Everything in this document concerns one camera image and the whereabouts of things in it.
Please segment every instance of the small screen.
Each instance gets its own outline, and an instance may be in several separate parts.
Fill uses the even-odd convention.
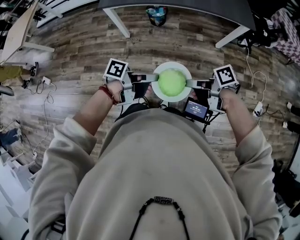
[[[204,107],[200,104],[197,104],[197,103],[194,103],[191,101],[188,101],[185,111],[187,113],[195,115],[199,118],[205,118],[206,112],[207,112],[207,107]]]

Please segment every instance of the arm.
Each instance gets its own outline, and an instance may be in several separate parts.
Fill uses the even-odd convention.
[[[122,88],[118,83],[108,86],[116,96]],[[33,240],[46,239],[50,224],[66,217],[66,202],[94,166],[90,153],[97,139],[93,135],[112,105],[113,101],[99,90],[73,119],[67,118],[54,128],[54,139],[31,194],[29,228]]]
[[[220,96],[238,146],[240,166],[232,178],[237,194],[253,221],[254,237],[276,239],[281,215],[273,191],[272,148],[242,100],[230,90],[222,90]]]
[[[119,102],[119,93],[123,89],[120,81],[109,83],[107,89],[113,94],[113,98]],[[103,91],[97,91],[73,119],[90,134],[95,135],[112,105],[113,101]]]

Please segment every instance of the white bowl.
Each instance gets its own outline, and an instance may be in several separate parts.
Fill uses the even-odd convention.
[[[191,76],[191,73],[189,72],[189,70],[185,66],[183,66],[182,64],[177,63],[177,62],[165,62],[165,63],[159,65],[154,70],[154,73],[155,74],[160,74],[161,72],[163,72],[167,69],[170,69],[170,68],[181,71],[184,74],[184,76],[186,77],[186,79],[192,79],[192,76]],[[191,88],[185,87],[179,95],[174,96],[174,97],[169,97],[169,96],[162,93],[162,91],[161,91],[161,89],[158,85],[158,82],[152,82],[152,88],[153,88],[154,93],[161,100],[164,100],[164,101],[167,101],[167,102],[170,102],[170,103],[179,102],[179,101],[185,99],[191,92]]]

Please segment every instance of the table leg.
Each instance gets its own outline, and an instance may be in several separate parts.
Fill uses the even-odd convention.
[[[239,26],[237,29],[233,30],[231,33],[229,33],[225,38],[221,39],[216,43],[216,48],[221,48],[227,43],[231,42],[232,40],[236,39],[240,35],[244,34],[245,32],[249,31],[249,28],[246,28],[244,26]]]
[[[27,42],[25,42],[23,44],[23,47],[30,47],[30,48],[40,49],[40,50],[44,50],[44,51],[49,51],[49,52],[54,52],[55,51],[55,49],[51,48],[51,47],[46,47],[46,46],[43,46],[43,45],[38,45],[38,44],[35,44],[35,43],[27,43]]]
[[[42,3],[40,3],[40,2],[38,3],[38,6],[39,6],[41,9],[43,9],[43,10],[49,12],[49,13],[52,13],[53,15],[55,15],[55,16],[57,16],[57,17],[59,17],[59,18],[62,18],[62,14],[60,14],[60,13],[58,13],[57,11],[53,10],[51,7],[48,7],[48,6],[46,6],[45,4],[42,4]]]
[[[118,14],[116,11],[112,8],[104,8],[103,11],[110,17],[110,19],[113,21],[113,23],[118,27],[118,29],[123,33],[123,35],[126,38],[130,38],[130,32],[128,29],[125,27],[124,23],[122,20],[119,18]]]
[[[292,59],[289,59],[289,61],[285,65],[290,65],[292,63],[294,63],[294,61]]]

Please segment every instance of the tennis ball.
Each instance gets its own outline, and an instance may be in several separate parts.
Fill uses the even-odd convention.
[[[179,95],[186,86],[186,77],[181,71],[167,69],[159,74],[158,85],[168,97]]]

